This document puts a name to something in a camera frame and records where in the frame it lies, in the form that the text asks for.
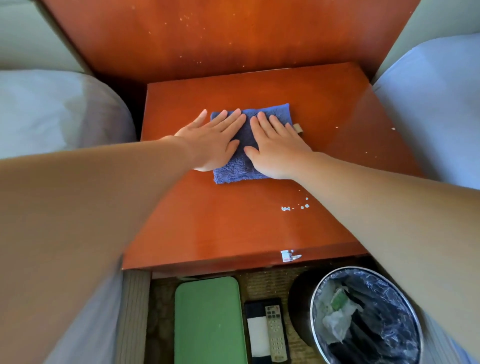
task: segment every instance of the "hand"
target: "hand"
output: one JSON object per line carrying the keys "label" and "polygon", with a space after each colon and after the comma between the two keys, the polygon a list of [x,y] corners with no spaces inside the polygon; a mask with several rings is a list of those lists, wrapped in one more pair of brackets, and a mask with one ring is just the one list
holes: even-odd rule
{"label": "hand", "polygon": [[227,164],[240,143],[231,139],[247,120],[240,109],[236,109],[229,117],[227,111],[223,110],[212,121],[202,125],[206,115],[207,110],[203,110],[198,118],[175,134],[186,142],[193,169],[200,171],[214,170]]}
{"label": "hand", "polygon": [[258,150],[246,146],[243,150],[253,166],[265,176],[277,180],[291,179],[295,164],[312,149],[303,141],[290,124],[283,126],[276,116],[270,122],[263,112],[250,119]]}

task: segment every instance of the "forearm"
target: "forearm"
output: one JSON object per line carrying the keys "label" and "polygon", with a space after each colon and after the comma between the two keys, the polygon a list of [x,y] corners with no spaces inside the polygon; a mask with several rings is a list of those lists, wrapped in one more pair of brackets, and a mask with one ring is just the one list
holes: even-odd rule
{"label": "forearm", "polygon": [[480,191],[311,153],[294,179],[472,354],[480,319]]}
{"label": "forearm", "polygon": [[48,354],[192,167],[174,137],[0,160],[0,362]]}

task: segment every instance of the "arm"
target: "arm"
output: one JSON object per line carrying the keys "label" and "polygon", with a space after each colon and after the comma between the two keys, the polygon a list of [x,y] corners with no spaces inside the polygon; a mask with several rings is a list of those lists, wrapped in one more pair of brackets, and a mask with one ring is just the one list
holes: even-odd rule
{"label": "arm", "polygon": [[0,363],[42,362],[162,195],[228,162],[245,115],[226,114],[158,141],[0,160]]}
{"label": "arm", "polygon": [[245,150],[255,168],[305,187],[479,358],[480,191],[314,153],[289,125],[258,119],[251,124],[259,151]]}

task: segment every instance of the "finger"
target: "finger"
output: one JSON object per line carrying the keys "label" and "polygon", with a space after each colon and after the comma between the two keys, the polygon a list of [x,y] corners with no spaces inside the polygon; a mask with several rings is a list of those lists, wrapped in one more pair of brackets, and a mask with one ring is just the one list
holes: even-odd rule
{"label": "finger", "polygon": [[229,115],[225,120],[220,121],[219,123],[216,124],[215,129],[218,130],[219,132],[224,131],[226,128],[228,128],[238,117],[241,115],[241,110],[236,109],[233,113]]}
{"label": "finger", "polygon": [[303,140],[303,139],[301,138],[301,136],[298,135],[298,133],[295,131],[295,129],[293,129],[293,126],[291,126],[290,124],[286,124],[286,125],[285,125],[285,129],[286,129],[287,132],[288,132],[291,136],[293,136],[294,138]]}
{"label": "finger", "polygon": [[288,131],[286,131],[285,126],[277,119],[275,115],[270,115],[268,118],[270,120],[270,124],[273,126],[275,131],[281,136],[290,136]]}
{"label": "finger", "polygon": [[272,127],[272,124],[270,124],[270,122],[267,120],[267,117],[265,116],[264,112],[260,111],[257,115],[257,118],[258,118],[258,121],[260,123],[260,126],[262,127],[265,134],[269,138],[275,138],[276,136],[278,136],[277,132]]}
{"label": "finger", "polygon": [[208,124],[207,126],[209,128],[213,128],[215,125],[217,125],[219,122],[222,122],[223,120],[225,120],[225,118],[227,117],[228,115],[228,111],[226,110],[223,110],[221,111],[217,116],[215,116]]}
{"label": "finger", "polygon": [[194,121],[188,124],[187,128],[198,128],[200,125],[203,124],[205,116],[207,116],[207,109],[204,109]]}
{"label": "finger", "polygon": [[225,151],[225,156],[226,156],[225,164],[227,164],[230,158],[232,158],[232,155],[237,150],[239,144],[240,144],[240,140],[234,139],[234,140],[231,140],[230,143],[227,145],[227,150]]}
{"label": "finger", "polygon": [[250,127],[252,128],[253,137],[255,138],[258,144],[261,143],[262,140],[267,138],[265,131],[260,126],[258,119],[256,116],[252,116],[250,118]]}
{"label": "finger", "polygon": [[253,146],[246,146],[243,151],[245,152],[245,154],[247,155],[247,157],[253,162],[257,157],[258,155],[260,154],[260,152],[255,149]]}
{"label": "finger", "polygon": [[222,134],[225,135],[226,138],[229,140],[235,136],[235,134],[240,130],[240,128],[245,124],[247,121],[247,115],[241,114],[232,124],[226,128]]}

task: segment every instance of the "metal latch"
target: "metal latch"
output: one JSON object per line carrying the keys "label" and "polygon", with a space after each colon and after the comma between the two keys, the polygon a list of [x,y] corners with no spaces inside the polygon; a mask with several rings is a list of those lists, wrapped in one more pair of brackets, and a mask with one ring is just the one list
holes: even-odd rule
{"label": "metal latch", "polygon": [[293,255],[293,250],[282,250],[281,253],[284,263],[292,262],[294,260],[297,260],[298,258],[301,258],[301,254]]}

